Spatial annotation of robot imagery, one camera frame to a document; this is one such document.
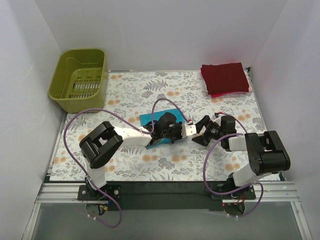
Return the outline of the teal t shirt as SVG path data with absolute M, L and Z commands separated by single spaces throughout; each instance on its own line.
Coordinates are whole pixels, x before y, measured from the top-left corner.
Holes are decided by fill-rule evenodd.
M 176 117 L 176 122 L 178 122 L 178 123 L 179 122 L 182 122 L 182 123 L 186 122 L 185 119 L 183 118 L 182 114 L 176 108 L 155 112 L 154 115 L 153 115 L 153 120 L 154 121 L 158 121 L 160 119 L 160 117 L 162 115 L 164 115 L 166 112 L 173 114 Z M 151 117 L 150 113 L 141 114 L 140 115 L 140 124 L 141 124 L 141 126 L 147 125 L 149 122 L 151 122 L 151 120 L 152 120 L 152 117 Z M 170 139 L 166 139 L 165 138 L 165 139 L 162 139 L 156 145 L 154 145 L 154 147 L 158 146 L 158 145 L 171 144 L 171 143 L 172 143 L 172 141 Z

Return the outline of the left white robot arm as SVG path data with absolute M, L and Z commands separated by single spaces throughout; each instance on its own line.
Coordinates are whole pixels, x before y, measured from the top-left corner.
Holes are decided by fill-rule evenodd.
M 90 132 L 79 146 L 85 159 L 88 176 L 85 178 L 89 195 L 95 200 L 104 199 L 107 184 L 105 165 L 121 147 L 153 147 L 168 139 L 171 143 L 180 140 L 183 122 L 177 121 L 174 114 L 165 112 L 158 120 L 133 128 L 115 127 L 104 121 Z

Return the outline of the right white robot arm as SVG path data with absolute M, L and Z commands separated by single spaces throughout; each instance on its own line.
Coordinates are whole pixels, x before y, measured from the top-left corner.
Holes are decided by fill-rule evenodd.
M 203 167 L 202 176 L 206 190 L 216 196 L 228 195 L 237 199 L 258 180 L 287 171 L 291 167 L 290 157 L 275 130 L 263 133 L 238 133 L 236 124 L 240 121 L 224 112 L 217 112 L 212 120 L 205 115 L 195 124 L 197 137 L 192 141 L 208 146 L 214 140 L 212 148 L 217 145 L 227 152 L 247 152 L 248 164 L 229 175 L 225 183 L 217 190 L 212 189 L 206 177 L 206 167 Z

